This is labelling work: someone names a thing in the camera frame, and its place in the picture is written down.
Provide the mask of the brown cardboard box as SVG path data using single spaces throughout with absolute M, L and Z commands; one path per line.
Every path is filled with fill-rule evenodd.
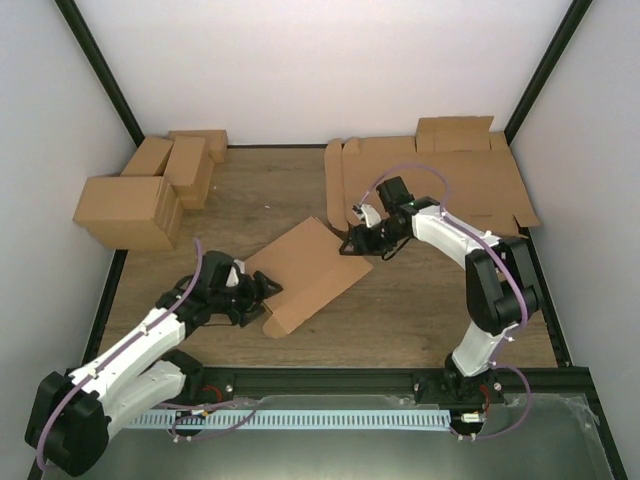
M 363 257 L 341 255 L 341 244 L 309 217 L 245 261 L 248 272 L 260 271 L 282 286 L 264 301 L 270 312 L 262 327 L 266 336 L 291 334 L 373 269 Z

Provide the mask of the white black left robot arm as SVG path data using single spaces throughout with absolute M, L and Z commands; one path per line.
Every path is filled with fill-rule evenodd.
M 245 327 L 282 286 L 220 251 L 197 252 L 193 274 L 164 292 L 141 322 L 106 352 L 38 386 L 25 441 L 41 471 L 89 470 L 131 420 L 166 404 L 185 408 L 203 395 L 203 365 L 179 345 L 214 315 Z

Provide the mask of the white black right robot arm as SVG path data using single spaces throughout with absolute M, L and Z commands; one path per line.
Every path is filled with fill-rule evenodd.
M 451 400 L 468 402 L 495 367 L 502 346 L 541 308 L 541 287 L 526 242 L 479 230 L 452 215 L 443 202 L 414 197 L 399 176 L 379 182 L 375 191 L 382 207 L 366 201 L 353 205 L 359 223 L 349 228 L 340 252 L 387 261 L 415 240 L 464 270 L 470 325 L 445 361 L 443 383 Z

